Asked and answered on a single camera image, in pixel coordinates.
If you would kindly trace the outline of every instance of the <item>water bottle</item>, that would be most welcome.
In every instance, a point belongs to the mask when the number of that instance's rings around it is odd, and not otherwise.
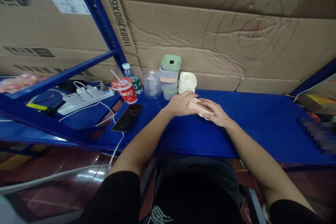
[[[135,93],[138,95],[142,93],[142,86],[140,84],[140,80],[138,77],[136,77],[131,70],[131,66],[128,63],[123,64],[123,69],[125,69],[125,77],[131,78],[132,79],[132,84],[135,90]]]

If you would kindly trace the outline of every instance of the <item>power strip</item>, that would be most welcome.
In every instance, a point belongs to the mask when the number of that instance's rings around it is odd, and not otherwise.
[[[102,101],[106,98],[109,98],[114,95],[113,90],[108,90],[106,92],[103,92],[102,95],[98,96],[98,100]],[[76,105],[71,105],[70,103],[66,102],[62,107],[60,107],[57,112],[60,113],[61,115],[66,115],[72,112],[75,112],[76,110],[82,109],[84,107],[87,107],[91,104],[97,103],[97,98],[93,98],[91,100],[84,101],[83,99],[80,98],[80,96],[76,93],[70,94],[68,97],[63,97],[63,100],[66,101],[67,99],[79,99],[81,102],[76,104]]]

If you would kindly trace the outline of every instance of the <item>hand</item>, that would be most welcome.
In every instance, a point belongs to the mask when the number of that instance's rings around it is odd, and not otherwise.
[[[199,102],[198,104],[211,108],[215,113],[214,115],[207,113],[204,114],[204,117],[206,119],[214,122],[216,125],[220,127],[226,127],[228,124],[233,122],[233,120],[224,112],[224,110],[219,104],[214,103],[213,101],[208,99],[203,98],[199,99],[201,100],[201,102]]]
[[[190,102],[192,98],[197,97],[193,91],[186,91],[183,94],[178,94],[173,96],[168,105],[163,109],[165,113],[171,115],[171,117],[175,116],[186,116],[190,114],[198,114],[197,110],[188,110],[187,104]]]

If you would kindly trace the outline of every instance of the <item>red paper cup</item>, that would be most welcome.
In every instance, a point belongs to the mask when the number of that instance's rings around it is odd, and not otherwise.
[[[121,97],[127,103],[134,103],[138,100],[137,94],[135,93],[132,79],[131,78],[121,78],[119,80],[115,80],[111,83],[111,88],[117,91]]]

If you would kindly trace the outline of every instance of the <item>phone screen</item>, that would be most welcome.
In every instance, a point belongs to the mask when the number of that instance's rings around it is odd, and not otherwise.
[[[142,109],[141,104],[131,104],[112,127],[113,131],[127,132]]]

